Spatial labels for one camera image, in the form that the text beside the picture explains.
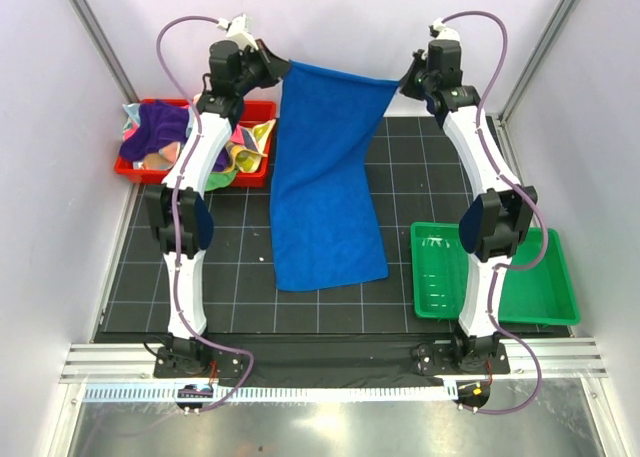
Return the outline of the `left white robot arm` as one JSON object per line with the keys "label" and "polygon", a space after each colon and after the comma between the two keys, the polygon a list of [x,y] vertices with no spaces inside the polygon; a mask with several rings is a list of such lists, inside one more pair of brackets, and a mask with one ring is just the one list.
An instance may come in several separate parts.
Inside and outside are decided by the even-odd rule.
{"label": "left white robot arm", "polygon": [[191,136],[162,183],[147,190],[149,224],[163,254],[171,304],[168,335],[156,352],[157,378],[204,377],[225,351],[206,340],[202,271],[214,234],[206,183],[242,117],[246,94],[275,86],[290,68],[262,40],[246,47],[231,39],[214,43]]}

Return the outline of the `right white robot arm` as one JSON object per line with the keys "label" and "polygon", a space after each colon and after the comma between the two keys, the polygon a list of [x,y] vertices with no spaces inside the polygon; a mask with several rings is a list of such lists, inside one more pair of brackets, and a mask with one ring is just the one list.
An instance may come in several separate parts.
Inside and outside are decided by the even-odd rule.
{"label": "right white robot arm", "polygon": [[538,195],[506,164],[486,125],[477,90],[463,82],[461,60],[457,33],[441,31],[414,52],[399,91],[425,102],[471,183],[474,200],[458,225],[468,255],[466,294],[446,356],[455,370],[473,373],[498,355],[497,309],[504,279],[528,233]]}

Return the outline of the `blue towel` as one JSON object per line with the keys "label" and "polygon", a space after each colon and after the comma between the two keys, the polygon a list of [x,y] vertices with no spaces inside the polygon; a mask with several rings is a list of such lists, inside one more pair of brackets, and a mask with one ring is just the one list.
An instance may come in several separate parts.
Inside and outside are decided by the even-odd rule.
{"label": "blue towel", "polygon": [[283,80],[270,226],[276,286],[385,279],[365,160],[397,84],[294,62]]}

